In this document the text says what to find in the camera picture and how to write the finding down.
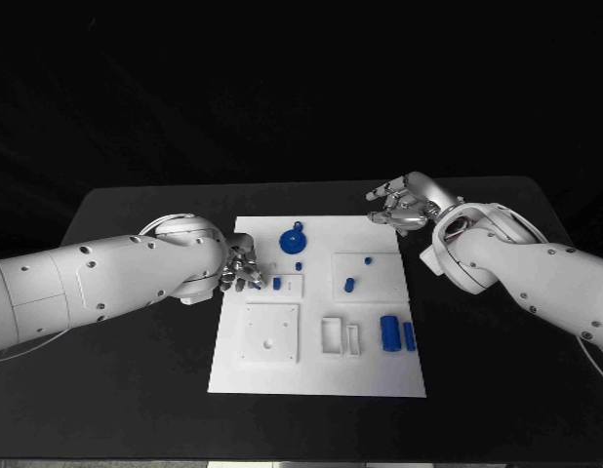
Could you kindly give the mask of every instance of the blue object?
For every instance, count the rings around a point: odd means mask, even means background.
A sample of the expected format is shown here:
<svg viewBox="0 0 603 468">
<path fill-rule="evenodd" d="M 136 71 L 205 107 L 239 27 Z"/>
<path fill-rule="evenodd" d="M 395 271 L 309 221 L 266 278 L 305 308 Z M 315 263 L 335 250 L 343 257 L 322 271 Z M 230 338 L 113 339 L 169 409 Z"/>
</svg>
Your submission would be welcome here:
<svg viewBox="0 0 603 468">
<path fill-rule="evenodd" d="M 351 293 L 354 291 L 356 280 L 353 278 L 347 279 L 347 285 L 344 286 L 344 291 Z"/>
<path fill-rule="evenodd" d="M 416 345 L 413 344 L 413 328 L 410 327 L 410 323 L 403 323 L 405 328 L 405 345 L 408 346 L 408 351 L 416 350 Z"/>
<path fill-rule="evenodd" d="M 305 248 L 304 226 L 296 221 L 295 226 L 281 236 L 281 249 L 286 254 L 298 254 Z"/>
<path fill-rule="evenodd" d="M 403 349 L 400 342 L 400 327 L 397 324 L 397 317 L 395 315 L 384 315 L 382 317 L 382 343 L 383 350 L 390 353 Z"/>
</svg>

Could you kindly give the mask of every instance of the white platform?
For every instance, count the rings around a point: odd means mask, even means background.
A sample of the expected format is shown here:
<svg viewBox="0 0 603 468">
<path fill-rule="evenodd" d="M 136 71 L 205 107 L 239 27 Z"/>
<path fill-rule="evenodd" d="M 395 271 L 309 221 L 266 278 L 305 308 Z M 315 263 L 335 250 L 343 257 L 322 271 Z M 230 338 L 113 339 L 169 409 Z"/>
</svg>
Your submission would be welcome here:
<svg viewBox="0 0 603 468">
<path fill-rule="evenodd" d="M 289 255 L 281 250 L 278 241 L 281 234 L 292 229 L 295 221 L 304 225 L 308 244 L 301 253 Z M 257 264 L 265 274 L 272 277 L 302 274 L 302 295 L 301 298 L 285 298 L 268 294 L 257 296 L 249 291 L 229 290 L 224 293 L 208 392 L 423 398 L 418 351 L 409 352 L 405 346 L 397 353 L 382 349 L 380 317 L 397 316 L 400 332 L 402 323 L 410 322 L 409 295 L 393 228 L 373 224 L 366 216 L 247 216 L 237 218 L 236 232 L 246 232 L 255 238 Z M 389 260 L 393 267 L 380 273 L 393 278 L 395 283 L 390 284 L 397 284 L 399 288 L 405 285 L 400 294 L 389 295 L 389 300 L 396 301 L 383 302 L 383 296 L 373 301 L 366 297 L 360 302 L 335 300 L 333 255 L 337 253 L 370 256 L 396 254 L 387 255 L 397 260 Z M 295 269 L 298 261 L 302 263 L 301 271 Z M 239 355 L 243 315 L 247 304 L 253 303 L 299 306 L 295 364 L 243 362 L 243 354 Z M 341 319 L 343 356 L 322 355 L 324 317 Z M 348 355 L 348 325 L 357 325 L 359 329 L 357 357 Z"/>
</svg>

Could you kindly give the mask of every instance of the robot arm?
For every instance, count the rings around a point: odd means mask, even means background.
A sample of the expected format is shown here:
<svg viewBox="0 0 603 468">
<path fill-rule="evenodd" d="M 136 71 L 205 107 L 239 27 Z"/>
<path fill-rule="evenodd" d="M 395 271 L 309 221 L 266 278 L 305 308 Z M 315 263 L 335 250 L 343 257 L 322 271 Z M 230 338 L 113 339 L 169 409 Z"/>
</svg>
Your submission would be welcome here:
<svg viewBox="0 0 603 468">
<path fill-rule="evenodd" d="M 262 285 L 252 237 L 227 241 L 192 215 L 135 235 L 0 260 L 0 350 L 102 322 L 168 296 L 194 304 L 237 282 Z"/>
<path fill-rule="evenodd" d="M 402 235 L 435 222 L 421 259 L 436 275 L 474 294 L 500 281 L 526 311 L 603 347 L 603 258 L 548 243 L 510 210 L 455 199 L 421 173 L 379 187 L 367 200 L 379 196 L 384 211 L 369 217 Z"/>
</svg>

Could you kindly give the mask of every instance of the black backdrop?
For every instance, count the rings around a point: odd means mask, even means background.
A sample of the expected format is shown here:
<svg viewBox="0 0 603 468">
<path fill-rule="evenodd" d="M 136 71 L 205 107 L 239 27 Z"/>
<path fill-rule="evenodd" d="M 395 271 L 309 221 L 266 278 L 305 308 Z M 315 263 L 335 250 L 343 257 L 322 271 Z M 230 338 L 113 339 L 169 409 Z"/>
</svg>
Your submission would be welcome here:
<svg viewBox="0 0 603 468">
<path fill-rule="evenodd" d="M 97 187 L 413 170 L 530 176 L 603 255 L 603 15 L 383 13 L 0 21 L 0 256 L 58 246 Z"/>
</svg>

